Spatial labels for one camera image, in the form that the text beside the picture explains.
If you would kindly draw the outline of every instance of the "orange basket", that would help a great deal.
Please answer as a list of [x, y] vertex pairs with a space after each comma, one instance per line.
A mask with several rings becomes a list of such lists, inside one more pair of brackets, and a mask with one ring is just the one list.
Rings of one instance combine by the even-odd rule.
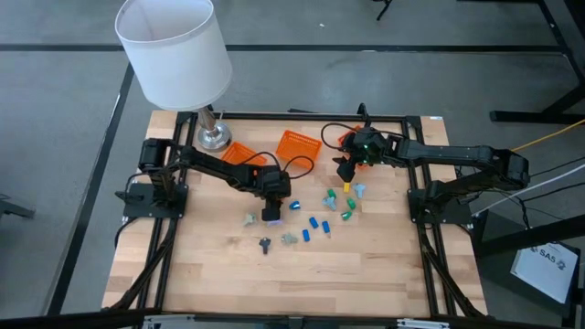
[[[356, 129], [356, 130], [362, 129], [362, 126], [357, 125], [357, 126], [354, 127], [354, 129]], [[337, 138], [337, 141], [339, 142], [339, 146], [341, 146], [341, 144], [344, 142], [344, 139], [346, 138], [346, 136], [349, 133], [354, 133], [354, 132], [349, 131], [349, 132], [344, 133], [343, 135], [341, 135], [339, 138]], [[367, 169], [368, 167], [369, 167], [369, 165], [367, 165], [367, 164], [357, 164], [357, 168], [358, 169]]]
[[[322, 144], [319, 140], [287, 130], [282, 135], [276, 154], [287, 161], [291, 161], [295, 156], [304, 155], [316, 162]], [[307, 159], [294, 160], [293, 164], [311, 168], [311, 162]]]
[[[221, 160], [226, 161], [232, 165], [239, 165], [256, 153], [257, 152], [254, 152], [254, 150], [251, 150], [242, 143], [233, 142], [229, 146], [228, 150], [223, 154]], [[249, 160], [246, 164], [264, 165], [266, 164], [266, 158], [262, 155], [258, 155], [255, 158]]]

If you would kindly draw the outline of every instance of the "concrete floor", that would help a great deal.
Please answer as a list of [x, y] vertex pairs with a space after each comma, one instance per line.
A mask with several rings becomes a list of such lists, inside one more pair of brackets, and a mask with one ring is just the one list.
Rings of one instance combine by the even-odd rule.
[[[535, 5], [397, 0], [215, 0], [228, 44], [544, 44], [554, 43]], [[566, 39], [585, 58], [585, 44], [563, 3], [548, 1]], [[0, 43], [117, 43], [113, 19], [122, 0], [3, 0]], [[493, 110], [539, 111], [577, 81], [563, 57], [397, 53], [229, 54], [234, 80], [214, 106], [226, 111], [355, 112], [443, 116], [452, 144], [514, 147], [561, 128], [492, 123]], [[37, 209], [33, 220], [0, 222], [0, 317], [44, 312], [67, 237], [122, 81], [123, 53], [0, 53], [0, 192]], [[91, 216], [64, 312], [96, 311], [112, 263], [122, 203], [113, 192], [135, 170], [154, 105], [132, 85]], [[582, 109], [582, 104], [573, 111]], [[527, 149], [533, 172], [583, 155], [583, 130]], [[579, 182], [577, 174], [558, 182]], [[585, 212], [574, 189], [541, 199], [559, 217]], [[479, 209], [496, 199], [487, 196]], [[516, 206], [495, 211], [519, 219]], [[535, 224], [551, 218], [531, 214]], [[580, 239], [571, 241], [584, 246]], [[484, 281], [497, 318], [559, 324], [559, 316]]]

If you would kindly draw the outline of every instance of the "white lampshade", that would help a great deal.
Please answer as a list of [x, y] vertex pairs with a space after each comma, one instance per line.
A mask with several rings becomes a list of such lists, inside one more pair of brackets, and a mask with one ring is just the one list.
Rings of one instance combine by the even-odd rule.
[[231, 81], [231, 63], [209, 0], [127, 0], [116, 33], [144, 96], [165, 110], [211, 104]]

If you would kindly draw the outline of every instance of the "wooden tabletop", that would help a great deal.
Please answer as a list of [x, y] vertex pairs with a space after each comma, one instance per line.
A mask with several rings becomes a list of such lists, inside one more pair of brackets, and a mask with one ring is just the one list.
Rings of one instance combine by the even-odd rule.
[[[171, 138], [176, 112], [154, 111], [147, 137]], [[447, 145], [444, 122], [423, 117], [426, 144]], [[225, 120], [234, 141], [253, 150], [274, 153], [284, 130], [319, 139], [325, 122]], [[349, 125], [359, 122], [346, 122]], [[397, 123], [377, 123], [380, 130], [399, 133]], [[326, 130], [325, 139], [335, 143], [345, 133], [341, 127]], [[354, 192], [343, 193], [332, 157], [338, 152], [323, 147], [315, 169], [292, 181], [292, 196], [284, 200], [283, 225], [266, 227], [261, 221], [242, 225], [246, 213], [261, 215], [264, 202], [249, 193], [230, 188], [224, 181], [189, 171], [186, 213], [179, 221], [164, 310], [168, 312], [303, 314], [387, 317], [427, 317], [420, 247], [415, 226], [410, 222], [406, 191], [406, 169], [377, 165], [358, 170], [354, 182], [367, 186], [362, 199]], [[292, 175], [303, 168], [292, 168]], [[452, 166], [431, 165], [433, 179], [451, 180]], [[417, 177], [422, 184], [422, 175]], [[337, 193], [336, 212], [321, 204], [327, 189]], [[357, 201], [348, 220], [340, 214], [348, 209], [346, 198]], [[301, 202], [301, 210], [288, 204]], [[321, 227], [311, 228], [309, 217], [328, 220], [329, 239]], [[120, 236], [103, 305], [117, 302], [144, 266], [153, 220], [136, 220]], [[303, 242], [302, 230], [309, 229], [310, 242]], [[485, 312], [473, 249], [468, 235], [453, 225], [442, 227], [450, 273], [475, 307]], [[285, 246], [281, 235], [299, 238]], [[271, 239], [268, 255], [259, 240]], [[434, 275], [440, 309], [444, 311], [441, 280]], [[154, 304], [154, 274], [147, 305]]]

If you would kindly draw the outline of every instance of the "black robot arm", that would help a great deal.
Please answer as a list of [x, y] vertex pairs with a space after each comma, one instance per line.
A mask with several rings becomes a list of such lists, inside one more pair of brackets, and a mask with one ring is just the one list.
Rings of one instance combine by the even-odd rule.
[[278, 165], [229, 164], [196, 150], [183, 146], [179, 161], [189, 169], [225, 180], [240, 192], [250, 192], [266, 201], [262, 220], [281, 219], [281, 199], [291, 196], [291, 178]]
[[528, 160], [510, 150], [489, 146], [429, 146], [405, 138], [397, 133], [383, 132], [369, 126], [367, 113], [364, 128], [346, 135], [339, 151], [348, 157], [334, 158], [339, 164], [337, 174], [350, 183], [356, 165], [392, 165], [405, 168], [419, 165], [464, 165], [479, 169], [473, 175], [450, 182], [432, 181], [424, 190], [412, 191], [417, 199], [417, 212], [438, 215], [454, 198], [488, 189], [505, 191], [525, 188], [529, 181]]
[[[164, 165], [169, 148], [174, 149], [177, 157], [171, 164]], [[157, 213], [160, 209], [174, 209], [181, 203], [182, 190], [177, 188], [173, 172], [181, 168], [197, 170], [225, 180], [229, 186], [241, 192], [250, 192], [266, 201], [262, 210], [262, 220], [273, 221], [281, 218], [281, 199], [291, 195], [291, 178], [281, 170], [279, 165], [230, 164], [216, 157], [199, 152], [193, 146], [177, 146], [168, 139], [147, 139], [143, 143], [138, 167], [151, 178], [151, 188], [143, 195], [128, 192], [118, 192], [117, 196], [126, 202], [126, 209], [132, 211], [133, 203], [148, 200], [149, 214]]]

